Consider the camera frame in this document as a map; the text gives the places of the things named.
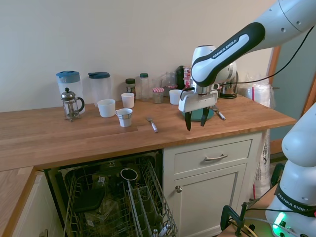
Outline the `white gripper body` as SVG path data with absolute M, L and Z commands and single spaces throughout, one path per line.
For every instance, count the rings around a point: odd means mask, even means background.
M 180 95 L 178 110 L 181 112 L 191 112 L 198 109 L 212 107 L 216 105 L 218 91 L 214 90 L 206 95 L 199 95 L 193 91 L 184 91 Z

